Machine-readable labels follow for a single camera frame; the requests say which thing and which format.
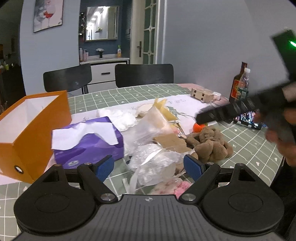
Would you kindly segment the brown knitted plush toy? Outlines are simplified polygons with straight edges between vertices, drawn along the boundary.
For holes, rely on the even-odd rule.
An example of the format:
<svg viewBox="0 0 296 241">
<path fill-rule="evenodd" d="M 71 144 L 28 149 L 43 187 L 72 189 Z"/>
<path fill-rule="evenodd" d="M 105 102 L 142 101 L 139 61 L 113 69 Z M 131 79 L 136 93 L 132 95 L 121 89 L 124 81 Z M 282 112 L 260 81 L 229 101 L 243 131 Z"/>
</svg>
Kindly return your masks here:
<svg viewBox="0 0 296 241">
<path fill-rule="evenodd" d="M 224 140 L 224 135 L 215 126 L 205 126 L 198 133 L 190 133 L 186 139 L 187 147 L 194 150 L 202 163 L 217 163 L 233 155 L 233 147 Z"/>
</svg>

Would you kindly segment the pink white crochet toy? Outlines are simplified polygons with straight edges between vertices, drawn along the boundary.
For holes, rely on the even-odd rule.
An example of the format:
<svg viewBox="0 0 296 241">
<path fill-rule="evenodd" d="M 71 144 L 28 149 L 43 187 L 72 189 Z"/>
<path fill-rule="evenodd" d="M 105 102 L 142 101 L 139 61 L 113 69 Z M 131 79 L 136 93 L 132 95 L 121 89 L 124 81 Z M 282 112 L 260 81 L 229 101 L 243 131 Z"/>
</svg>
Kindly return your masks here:
<svg viewBox="0 0 296 241">
<path fill-rule="evenodd" d="M 191 185 L 190 182 L 184 181 L 181 178 L 172 178 L 157 184 L 149 195 L 175 195 L 179 198 Z"/>
</svg>

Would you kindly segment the orange red crochet strawberry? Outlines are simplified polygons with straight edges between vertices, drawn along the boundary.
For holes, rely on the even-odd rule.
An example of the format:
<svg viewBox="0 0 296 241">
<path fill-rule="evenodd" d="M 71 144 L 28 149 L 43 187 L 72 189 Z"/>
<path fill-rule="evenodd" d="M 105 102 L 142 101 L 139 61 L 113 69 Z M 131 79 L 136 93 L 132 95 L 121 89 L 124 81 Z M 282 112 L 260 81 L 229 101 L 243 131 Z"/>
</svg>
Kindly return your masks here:
<svg viewBox="0 0 296 241">
<path fill-rule="evenodd" d="M 206 126 L 208 126 L 208 124 L 197 124 L 197 123 L 194 123 L 193 125 L 193 132 L 194 133 L 199 133 L 201 132 L 201 130 L 203 130 L 203 128 L 205 128 Z"/>
</svg>

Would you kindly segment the clear plastic bag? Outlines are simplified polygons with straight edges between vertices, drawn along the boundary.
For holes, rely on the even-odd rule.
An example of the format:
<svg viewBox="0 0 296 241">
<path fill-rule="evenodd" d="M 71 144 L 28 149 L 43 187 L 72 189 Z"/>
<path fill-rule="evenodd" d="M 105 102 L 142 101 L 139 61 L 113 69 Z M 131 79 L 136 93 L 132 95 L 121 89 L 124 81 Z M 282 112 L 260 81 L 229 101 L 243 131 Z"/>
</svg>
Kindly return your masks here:
<svg viewBox="0 0 296 241">
<path fill-rule="evenodd" d="M 184 155 L 154 140 L 157 136 L 168 138 L 168 134 L 177 137 L 155 106 L 135 126 L 122 133 L 125 157 L 129 158 L 128 168 L 132 171 L 130 180 L 123 181 L 128 194 L 135 194 L 137 186 L 156 185 L 175 176 L 177 163 Z"/>
</svg>

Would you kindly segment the white drawstring pouch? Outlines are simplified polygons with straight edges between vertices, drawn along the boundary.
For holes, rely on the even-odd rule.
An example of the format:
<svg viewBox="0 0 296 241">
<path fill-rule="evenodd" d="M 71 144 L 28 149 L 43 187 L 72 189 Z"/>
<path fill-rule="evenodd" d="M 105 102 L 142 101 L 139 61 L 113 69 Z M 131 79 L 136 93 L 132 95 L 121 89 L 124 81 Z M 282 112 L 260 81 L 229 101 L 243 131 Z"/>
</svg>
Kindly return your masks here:
<svg viewBox="0 0 296 241">
<path fill-rule="evenodd" d="M 142 105 L 139 105 L 137 107 L 137 110 L 136 110 L 136 113 L 135 113 L 135 116 L 137 118 L 142 118 L 144 117 L 147 112 L 153 107 L 153 104 L 142 104 Z"/>
</svg>

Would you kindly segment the yellow cloth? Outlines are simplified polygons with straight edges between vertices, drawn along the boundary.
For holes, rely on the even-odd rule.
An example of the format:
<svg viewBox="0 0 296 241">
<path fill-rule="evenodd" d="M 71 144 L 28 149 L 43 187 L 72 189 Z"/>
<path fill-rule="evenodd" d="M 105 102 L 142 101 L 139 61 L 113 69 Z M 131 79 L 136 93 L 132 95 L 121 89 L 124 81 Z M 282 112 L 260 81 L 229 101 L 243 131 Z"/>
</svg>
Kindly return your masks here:
<svg viewBox="0 0 296 241">
<path fill-rule="evenodd" d="M 166 99 L 162 99 L 159 101 L 158 98 L 154 100 L 153 106 L 156 107 L 161 114 L 166 118 L 167 121 L 176 121 L 177 118 L 169 111 L 169 109 L 165 106 Z"/>
</svg>

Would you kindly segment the dark sauce bottle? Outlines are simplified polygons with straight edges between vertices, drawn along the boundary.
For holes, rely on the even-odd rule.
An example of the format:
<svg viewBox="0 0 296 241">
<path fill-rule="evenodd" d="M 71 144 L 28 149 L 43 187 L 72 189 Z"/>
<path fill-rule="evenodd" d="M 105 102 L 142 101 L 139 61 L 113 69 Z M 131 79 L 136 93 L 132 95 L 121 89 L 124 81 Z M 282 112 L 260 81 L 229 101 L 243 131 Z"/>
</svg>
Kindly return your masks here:
<svg viewBox="0 0 296 241">
<path fill-rule="evenodd" d="M 241 63 L 241 69 L 240 69 L 240 73 L 236 76 L 234 76 L 233 78 L 233 82 L 232 82 L 232 87 L 231 87 L 231 91 L 230 91 L 230 96 L 229 96 L 229 102 L 233 103 L 234 101 L 236 101 L 236 95 L 237 95 L 237 90 L 238 90 L 238 85 L 240 82 L 240 78 L 244 73 L 244 69 L 247 67 L 247 63 L 242 62 Z"/>
</svg>

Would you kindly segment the green checkered tablecloth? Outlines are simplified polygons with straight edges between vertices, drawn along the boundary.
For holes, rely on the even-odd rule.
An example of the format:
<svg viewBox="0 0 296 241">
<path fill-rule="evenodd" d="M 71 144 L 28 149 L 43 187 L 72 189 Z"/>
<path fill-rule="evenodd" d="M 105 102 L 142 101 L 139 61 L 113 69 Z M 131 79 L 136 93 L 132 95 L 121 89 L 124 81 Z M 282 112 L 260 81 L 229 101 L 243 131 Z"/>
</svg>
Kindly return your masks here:
<svg viewBox="0 0 296 241">
<path fill-rule="evenodd" d="M 155 84 L 126 88 L 114 88 L 90 92 L 69 98 L 72 114 L 96 111 L 101 108 L 120 106 L 135 109 L 141 102 L 151 102 L 155 98 L 189 94 L 196 84 Z M 225 140 L 232 145 L 234 154 L 219 165 L 233 168 L 236 163 L 246 164 L 267 185 L 270 185 L 282 163 L 282 156 L 276 146 L 265 139 L 265 129 L 254 130 L 236 124 L 219 123 L 217 128 Z M 131 172 L 127 168 L 127 159 L 118 160 L 113 172 L 105 184 L 118 196 L 126 193 L 123 179 L 129 180 Z M 29 183 L 15 181 L 1 176 L 1 240 L 13 240 L 20 230 L 13 211 L 15 201 L 29 188 Z"/>
</svg>

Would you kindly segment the black chair right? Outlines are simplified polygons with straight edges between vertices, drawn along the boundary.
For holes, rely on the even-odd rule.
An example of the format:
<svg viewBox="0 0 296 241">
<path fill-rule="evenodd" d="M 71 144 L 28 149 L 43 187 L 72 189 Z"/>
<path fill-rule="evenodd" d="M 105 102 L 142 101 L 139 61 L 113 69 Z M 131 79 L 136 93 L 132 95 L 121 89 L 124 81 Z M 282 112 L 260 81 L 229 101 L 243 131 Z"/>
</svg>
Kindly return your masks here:
<svg viewBox="0 0 296 241">
<path fill-rule="evenodd" d="M 115 66 L 115 83 L 118 88 L 173 82 L 174 68 L 171 64 L 117 64 Z"/>
</svg>

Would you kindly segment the black chair left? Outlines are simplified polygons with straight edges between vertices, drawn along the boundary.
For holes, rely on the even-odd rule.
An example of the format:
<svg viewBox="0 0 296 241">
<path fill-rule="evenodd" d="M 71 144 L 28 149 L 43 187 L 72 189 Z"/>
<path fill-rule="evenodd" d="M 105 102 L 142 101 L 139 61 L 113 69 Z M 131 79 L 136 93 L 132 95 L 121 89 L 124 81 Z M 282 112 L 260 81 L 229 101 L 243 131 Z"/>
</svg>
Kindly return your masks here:
<svg viewBox="0 0 296 241">
<path fill-rule="evenodd" d="M 48 71 L 43 74 L 43 81 L 46 92 L 61 90 L 72 92 L 81 89 L 82 94 L 88 94 L 87 85 L 92 81 L 91 65 L 83 64 Z"/>
</svg>

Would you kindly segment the white drawer cabinet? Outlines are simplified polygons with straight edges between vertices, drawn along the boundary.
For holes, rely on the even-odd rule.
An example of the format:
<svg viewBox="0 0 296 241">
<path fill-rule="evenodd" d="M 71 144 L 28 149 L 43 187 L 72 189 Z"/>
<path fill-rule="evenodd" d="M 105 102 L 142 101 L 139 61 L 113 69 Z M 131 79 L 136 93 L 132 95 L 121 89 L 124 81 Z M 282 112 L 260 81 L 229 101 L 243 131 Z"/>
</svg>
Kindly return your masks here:
<svg viewBox="0 0 296 241">
<path fill-rule="evenodd" d="M 116 89 L 115 66 L 129 63 L 130 59 L 126 57 L 95 58 L 80 62 L 80 65 L 90 64 L 91 66 L 92 80 L 87 85 L 88 92 Z"/>
</svg>

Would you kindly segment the green soap bottle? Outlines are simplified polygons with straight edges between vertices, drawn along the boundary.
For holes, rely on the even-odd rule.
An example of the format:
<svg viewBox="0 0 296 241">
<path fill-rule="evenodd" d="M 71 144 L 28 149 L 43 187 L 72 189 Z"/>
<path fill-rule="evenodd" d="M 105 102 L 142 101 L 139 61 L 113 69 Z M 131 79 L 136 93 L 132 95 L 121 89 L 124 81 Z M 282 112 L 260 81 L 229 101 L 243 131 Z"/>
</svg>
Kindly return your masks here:
<svg viewBox="0 0 296 241">
<path fill-rule="evenodd" d="M 121 46 L 118 45 L 117 47 L 117 57 L 120 58 L 121 57 Z"/>
</svg>

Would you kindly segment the green glass panel door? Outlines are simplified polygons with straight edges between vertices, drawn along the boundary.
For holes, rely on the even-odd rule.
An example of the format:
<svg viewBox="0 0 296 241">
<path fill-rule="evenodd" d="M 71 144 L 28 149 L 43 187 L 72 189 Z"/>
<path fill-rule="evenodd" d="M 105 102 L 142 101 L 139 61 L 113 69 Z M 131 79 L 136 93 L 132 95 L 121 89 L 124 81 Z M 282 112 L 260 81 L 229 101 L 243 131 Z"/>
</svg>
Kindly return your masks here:
<svg viewBox="0 0 296 241">
<path fill-rule="evenodd" d="M 163 1 L 132 1 L 130 64 L 162 62 Z"/>
</svg>

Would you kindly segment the wall mirror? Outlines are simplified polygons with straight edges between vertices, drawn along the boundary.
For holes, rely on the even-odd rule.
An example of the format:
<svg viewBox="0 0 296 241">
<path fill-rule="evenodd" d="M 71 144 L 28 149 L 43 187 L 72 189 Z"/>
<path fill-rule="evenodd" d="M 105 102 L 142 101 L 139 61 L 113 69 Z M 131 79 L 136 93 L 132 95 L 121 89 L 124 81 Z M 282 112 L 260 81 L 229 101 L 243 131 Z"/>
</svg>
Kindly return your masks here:
<svg viewBox="0 0 296 241">
<path fill-rule="evenodd" d="M 93 6 L 86 11 L 86 42 L 118 38 L 119 6 Z"/>
</svg>

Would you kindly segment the wine glass wall picture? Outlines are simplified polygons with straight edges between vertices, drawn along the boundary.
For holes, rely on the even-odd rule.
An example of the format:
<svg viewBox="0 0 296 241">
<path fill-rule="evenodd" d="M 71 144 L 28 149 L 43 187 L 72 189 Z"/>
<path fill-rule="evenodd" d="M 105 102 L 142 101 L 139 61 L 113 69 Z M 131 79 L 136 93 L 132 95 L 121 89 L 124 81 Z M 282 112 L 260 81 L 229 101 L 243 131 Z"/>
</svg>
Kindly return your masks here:
<svg viewBox="0 0 296 241">
<path fill-rule="evenodd" d="M 35 0 L 33 32 L 62 25 L 63 5 L 63 0 Z"/>
</svg>

